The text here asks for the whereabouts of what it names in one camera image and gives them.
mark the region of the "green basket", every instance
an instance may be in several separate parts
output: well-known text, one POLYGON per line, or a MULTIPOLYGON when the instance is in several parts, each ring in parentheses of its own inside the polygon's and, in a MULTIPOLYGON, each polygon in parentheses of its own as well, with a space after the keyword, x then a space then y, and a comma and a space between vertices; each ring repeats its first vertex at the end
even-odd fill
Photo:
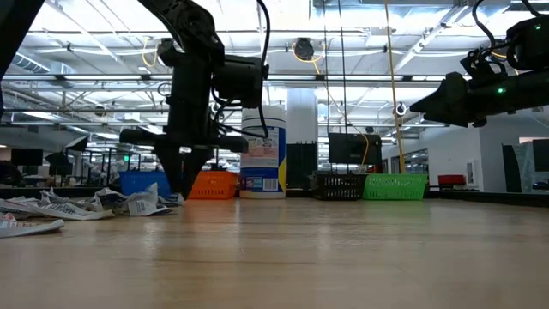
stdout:
POLYGON ((366 178, 367 200, 421 200, 427 175, 371 174, 366 178))

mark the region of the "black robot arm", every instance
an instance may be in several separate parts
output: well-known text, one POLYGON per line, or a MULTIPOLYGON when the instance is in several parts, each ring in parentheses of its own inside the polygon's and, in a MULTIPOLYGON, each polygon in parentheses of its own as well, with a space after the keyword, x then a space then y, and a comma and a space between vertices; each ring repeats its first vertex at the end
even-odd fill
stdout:
POLYGON ((221 108, 242 106, 261 111, 268 66, 264 65, 264 58, 225 55, 213 17, 190 0, 139 2, 164 23, 184 53, 177 51, 170 39, 165 39, 158 50, 164 64, 173 67, 172 90, 166 99, 170 111, 165 134, 124 130, 120 142, 154 146, 172 191, 181 192, 186 199, 202 166, 212 158, 213 149, 248 151, 243 137, 221 134, 226 127, 210 111, 210 93, 221 108), (181 147, 189 147, 192 152, 183 158, 181 147))

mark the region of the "black basket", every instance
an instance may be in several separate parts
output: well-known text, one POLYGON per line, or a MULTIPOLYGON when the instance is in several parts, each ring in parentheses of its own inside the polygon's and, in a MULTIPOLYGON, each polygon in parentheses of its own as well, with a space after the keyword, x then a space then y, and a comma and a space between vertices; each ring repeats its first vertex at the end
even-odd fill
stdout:
POLYGON ((323 201, 356 201, 364 194, 368 175, 318 174, 314 181, 314 195, 323 201))

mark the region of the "computer monitor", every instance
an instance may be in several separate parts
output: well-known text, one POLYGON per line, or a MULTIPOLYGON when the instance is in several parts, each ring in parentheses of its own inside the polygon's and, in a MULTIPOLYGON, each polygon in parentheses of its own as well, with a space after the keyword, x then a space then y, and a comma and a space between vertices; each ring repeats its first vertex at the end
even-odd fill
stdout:
POLYGON ((42 149, 11 149, 11 164, 15 166, 39 167, 43 162, 42 149))
POLYGON ((341 164, 362 164, 366 151, 366 140, 370 146, 365 164, 381 166, 381 137, 369 134, 329 133, 329 161, 341 164))

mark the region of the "wooden table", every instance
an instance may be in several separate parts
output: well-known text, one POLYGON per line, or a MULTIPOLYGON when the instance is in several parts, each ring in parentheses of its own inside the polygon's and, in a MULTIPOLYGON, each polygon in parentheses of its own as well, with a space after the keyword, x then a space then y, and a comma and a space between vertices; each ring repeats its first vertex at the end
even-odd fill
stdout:
POLYGON ((0 239, 2 308, 547 308, 549 210, 191 201, 0 239))

